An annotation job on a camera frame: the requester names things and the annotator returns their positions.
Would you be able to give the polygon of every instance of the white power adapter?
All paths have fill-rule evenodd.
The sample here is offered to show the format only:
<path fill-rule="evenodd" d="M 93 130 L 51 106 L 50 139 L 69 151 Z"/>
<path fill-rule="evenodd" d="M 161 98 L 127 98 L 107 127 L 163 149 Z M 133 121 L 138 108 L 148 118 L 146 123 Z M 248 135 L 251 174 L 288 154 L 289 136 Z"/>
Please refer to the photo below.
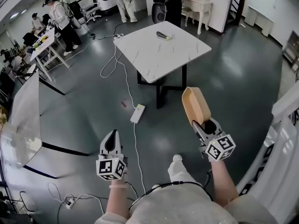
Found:
<path fill-rule="evenodd" d="M 138 104 L 130 121 L 132 123 L 138 124 L 138 121 L 140 120 L 140 117 L 142 116 L 144 109 L 145 109 L 144 105 Z"/>
<path fill-rule="evenodd" d="M 68 203 L 65 205 L 65 207 L 69 210 L 74 205 L 75 198 L 72 197 L 72 198 L 68 199 L 67 201 L 68 201 Z"/>

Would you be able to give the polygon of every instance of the white jacket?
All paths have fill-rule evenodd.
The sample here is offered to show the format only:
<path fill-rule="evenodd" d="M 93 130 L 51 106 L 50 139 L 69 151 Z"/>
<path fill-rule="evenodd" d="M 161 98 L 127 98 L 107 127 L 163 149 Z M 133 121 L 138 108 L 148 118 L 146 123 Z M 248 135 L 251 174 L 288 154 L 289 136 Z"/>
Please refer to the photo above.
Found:
<path fill-rule="evenodd" d="M 70 23 L 64 7 L 58 1 L 55 1 L 54 4 L 50 6 L 50 17 L 59 24 L 60 29 L 65 28 Z"/>

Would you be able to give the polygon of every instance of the gray shirt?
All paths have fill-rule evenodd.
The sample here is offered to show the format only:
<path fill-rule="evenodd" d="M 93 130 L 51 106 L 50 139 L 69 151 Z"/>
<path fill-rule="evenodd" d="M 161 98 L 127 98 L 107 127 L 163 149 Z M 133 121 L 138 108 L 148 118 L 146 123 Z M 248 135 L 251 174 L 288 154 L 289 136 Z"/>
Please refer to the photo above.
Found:
<path fill-rule="evenodd" d="M 129 220 L 105 213 L 95 224 L 277 224 L 255 198 L 243 195 L 224 208 L 192 184 L 169 186 L 141 198 L 130 210 Z"/>

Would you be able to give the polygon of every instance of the gray floor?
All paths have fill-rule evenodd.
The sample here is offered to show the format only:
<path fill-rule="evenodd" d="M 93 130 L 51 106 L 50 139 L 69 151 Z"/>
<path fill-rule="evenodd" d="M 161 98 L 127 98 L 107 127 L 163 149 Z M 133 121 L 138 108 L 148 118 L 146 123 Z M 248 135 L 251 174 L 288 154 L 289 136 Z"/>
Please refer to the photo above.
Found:
<path fill-rule="evenodd" d="M 90 31 L 97 37 L 111 35 L 121 21 L 118 14 L 107 18 L 107 21 L 105 18 L 90 24 Z M 128 34 L 152 24 L 151 18 L 144 12 L 138 13 L 137 18 L 138 23 L 121 25 L 117 33 Z M 184 29 L 197 36 L 195 25 L 189 23 Z M 187 84 L 202 90 L 213 118 L 232 135 L 237 148 L 226 164 L 237 184 L 255 158 L 271 123 L 271 109 L 278 98 L 280 84 L 281 48 L 250 27 L 234 27 L 223 36 L 203 29 L 199 38 L 212 47 L 212 51 L 188 64 Z M 87 34 L 82 35 L 81 39 L 81 49 L 91 41 Z M 59 202 L 50 197 L 46 188 L 48 182 L 58 186 L 62 198 L 68 193 L 108 197 L 108 183 L 97 177 L 95 161 L 101 140 L 113 129 L 119 130 L 123 153 L 128 157 L 127 180 L 139 195 L 142 194 L 133 125 L 129 121 L 134 109 L 128 95 L 124 69 L 119 66 L 111 77 L 100 77 L 102 67 L 113 53 L 111 38 L 94 42 L 68 61 L 70 69 L 61 65 L 51 72 L 55 78 L 53 85 L 66 92 L 65 97 L 43 85 L 40 90 L 43 141 L 81 152 L 93 152 L 94 155 L 80 157 L 43 148 L 28 165 L 60 176 L 58 180 L 23 168 L 4 168 L 12 193 L 24 190 L 32 197 L 38 208 L 34 217 L 39 223 L 56 223 Z M 185 115 L 182 93 L 169 92 L 167 104 L 157 110 L 155 88 L 138 86 L 134 67 L 124 56 L 120 60 L 126 64 L 135 105 L 140 103 L 146 106 L 136 126 L 146 189 L 169 180 L 167 168 L 172 156 L 177 153 L 183 156 L 184 164 L 194 178 L 204 182 L 210 165 L 201 159 L 198 152 L 199 140 Z M 167 84 L 180 82 L 180 70 L 167 76 Z M 211 192 L 212 185 L 213 182 L 210 182 L 208 186 Z M 59 223 L 92 224 L 100 215 L 97 200 L 80 200 L 71 210 L 61 208 Z"/>

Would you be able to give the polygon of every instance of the wooden scoop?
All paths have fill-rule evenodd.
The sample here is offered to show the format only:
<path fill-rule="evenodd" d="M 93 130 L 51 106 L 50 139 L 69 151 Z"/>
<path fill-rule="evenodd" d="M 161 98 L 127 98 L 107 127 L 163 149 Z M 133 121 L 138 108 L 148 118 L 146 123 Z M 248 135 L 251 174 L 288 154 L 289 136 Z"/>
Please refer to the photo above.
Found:
<path fill-rule="evenodd" d="M 210 109 L 198 87 L 187 87 L 182 101 L 191 126 L 193 121 L 202 125 L 211 118 Z"/>

